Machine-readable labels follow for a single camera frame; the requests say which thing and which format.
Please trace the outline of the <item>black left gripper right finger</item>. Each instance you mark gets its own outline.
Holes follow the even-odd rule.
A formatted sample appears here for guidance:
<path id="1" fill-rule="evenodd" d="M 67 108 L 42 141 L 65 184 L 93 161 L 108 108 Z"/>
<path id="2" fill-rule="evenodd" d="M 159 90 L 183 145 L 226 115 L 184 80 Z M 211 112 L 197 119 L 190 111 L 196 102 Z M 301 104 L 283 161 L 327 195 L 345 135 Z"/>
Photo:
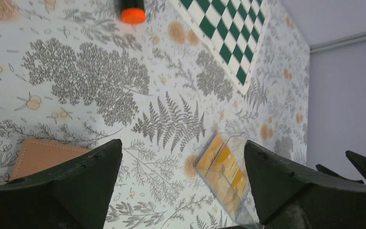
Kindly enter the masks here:
<path id="1" fill-rule="evenodd" d="M 267 229 L 366 229 L 366 185 L 310 169 L 251 140 L 244 162 Z"/>

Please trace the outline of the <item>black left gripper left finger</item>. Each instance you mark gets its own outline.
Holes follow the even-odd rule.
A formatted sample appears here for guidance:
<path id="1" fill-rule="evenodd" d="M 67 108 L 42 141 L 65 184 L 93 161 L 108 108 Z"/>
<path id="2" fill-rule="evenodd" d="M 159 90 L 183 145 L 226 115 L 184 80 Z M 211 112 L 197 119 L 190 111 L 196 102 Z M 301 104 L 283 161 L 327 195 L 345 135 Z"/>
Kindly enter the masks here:
<path id="1" fill-rule="evenodd" d="M 0 229 L 101 229 L 122 162 L 111 140 L 81 156 L 0 185 Z"/>

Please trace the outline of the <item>tan leather card holder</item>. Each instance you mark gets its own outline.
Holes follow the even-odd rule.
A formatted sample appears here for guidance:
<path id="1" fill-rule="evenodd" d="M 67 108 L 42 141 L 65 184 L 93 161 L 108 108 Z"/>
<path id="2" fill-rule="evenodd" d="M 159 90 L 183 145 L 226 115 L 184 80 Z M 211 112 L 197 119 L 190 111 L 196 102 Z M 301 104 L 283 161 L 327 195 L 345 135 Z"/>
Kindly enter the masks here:
<path id="1" fill-rule="evenodd" d="M 22 143 L 9 181 L 54 167 L 89 152 L 89 149 L 41 139 L 26 139 Z"/>

